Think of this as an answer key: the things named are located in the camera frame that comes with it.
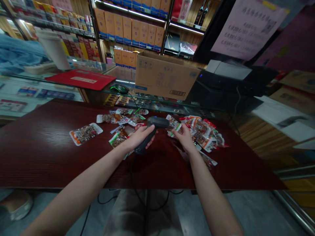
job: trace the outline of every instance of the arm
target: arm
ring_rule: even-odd
[[[129,139],[114,148],[71,181],[22,233],[26,235],[65,235],[96,198],[124,156],[136,148],[154,125],[141,127]]]
[[[243,235],[233,209],[225,199],[192,142],[188,127],[183,125],[182,130],[183,134],[179,134],[175,130],[172,132],[189,155],[197,193],[211,234],[224,236]]]

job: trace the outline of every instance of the hand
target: hand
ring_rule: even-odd
[[[191,138],[190,130],[185,125],[182,124],[181,126],[182,134],[179,134],[176,130],[172,130],[172,133],[175,135],[175,137],[180,141],[181,145],[185,149],[185,151],[190,155],[197,151],[197,148],[193,142],[193,139]]]
[[[147,128],[147,126],[140,127],[129,139],[124,141],[123,144],[126,145],[130,151],[134,150],[144,141],[144,139],[154,130],[154,128],[154,125],[151,125],[149,128]],[[148,147],[152,144],[154,138],[155,135],[152,137],[151,141],[147,144],[145,149],[148,149]]]

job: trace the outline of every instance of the white cup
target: white cup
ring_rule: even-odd
[[[47,56],[51,60],[53,60],[58,69],[71,69],[70,64],[67,60],[67,55],[63,50],[61,44],[61,38],[59,38],[56,32],[37,29],[36,35],[38,37],[38,41],[43,46]]]

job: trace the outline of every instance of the barcode scanner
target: barcode scanner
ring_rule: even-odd
[[[145,140],[135,148],[135,153],[139,155],[145,155],[145,147],[151,141],[152,137],[155,135],[157,129],[167,128],[169,126],[169,120],[165,118],[151,116],[148,118],[148,127],[155,125],[154,130],[145,138]]]

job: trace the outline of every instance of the computer mouse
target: computer mouse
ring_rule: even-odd
[[[129,93],[129,89],[123,85],[114,84],[111,86],[110,90],[112,92],[120,93],[120,94],[127,94]]]

